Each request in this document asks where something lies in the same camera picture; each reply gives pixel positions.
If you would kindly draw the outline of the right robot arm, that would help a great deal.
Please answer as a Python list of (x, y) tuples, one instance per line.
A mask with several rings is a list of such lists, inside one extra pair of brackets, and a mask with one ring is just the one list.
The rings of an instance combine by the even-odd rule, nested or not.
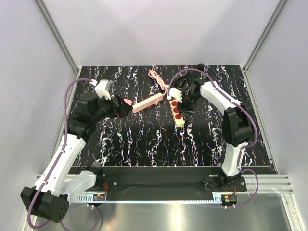
[(200, 98), (209, 100), (223, 114), (221, 131), (227, 145), (221, 172), (211, 181), (204, 180), (203, 184), (205, 189), (211, 190), (236, 189), (244, 173), (241, 169), (244, 151), (257, 142), (252, 105), (241, 103), (228, 95), (217, 82), (199, 69), (179, 71), (168, 85), (154, 70), (149, 70), (148, 76), (157, 82), (162, 92), (139, 103), (125, 99), (124, 104), (136, 114), (167, 98), (175, 127), (182, 128), (184, 116), (194, 114), (197, 101)]

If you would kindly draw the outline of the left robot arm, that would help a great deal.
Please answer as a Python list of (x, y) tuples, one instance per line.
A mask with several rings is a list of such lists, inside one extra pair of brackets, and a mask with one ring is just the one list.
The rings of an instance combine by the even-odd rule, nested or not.
[(97, 122), (105, 118), (125, 118), (133, 109), (132, 101), (117, 95), (117, 103), (94, 92), (79, 97), (77, 107), (69, 117), (61, 143), (48, 167), (31, 187), (24, 187), (21, 199), (28, 215), (54, 223), (66, 216), (69, 205), (84, 191), (100, 190), (104, 184), (103, 171), (85, 167), (77, 177), (65, 184), (76, 157), (96, 131)]

